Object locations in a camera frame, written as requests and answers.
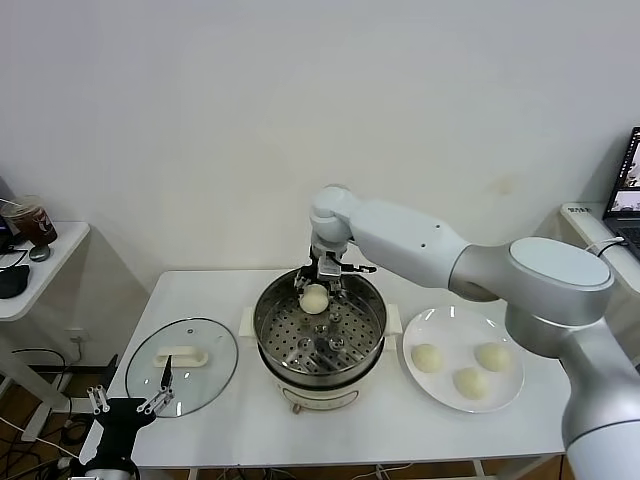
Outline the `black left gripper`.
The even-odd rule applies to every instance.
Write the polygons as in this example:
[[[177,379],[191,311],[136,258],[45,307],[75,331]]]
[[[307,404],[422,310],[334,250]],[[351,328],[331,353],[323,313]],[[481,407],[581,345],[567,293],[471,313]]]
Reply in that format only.
[[[87,388],[94,420],[102,434],[92,460],[130,460],[138,432],[150,424],[149,414],[160,414],[174,398],[172,355],[166,359],[159,390],[149,399],[108,398],[107,390],[115,376],[118,355],[104,368],[97,385]]]

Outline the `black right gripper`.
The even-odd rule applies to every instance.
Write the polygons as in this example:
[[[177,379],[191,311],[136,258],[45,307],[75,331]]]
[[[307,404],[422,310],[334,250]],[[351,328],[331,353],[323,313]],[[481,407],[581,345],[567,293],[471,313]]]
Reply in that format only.
[[[303,272],[297,272],[294,278],[294,289],[298,298],[301,298],[308,285],[322,285],[328,290],[331,300],[344,297],[344,289],[341,281],[341,260],[347,252],[347,243],[316,244],[310,247],[311,264],[304,267]]]

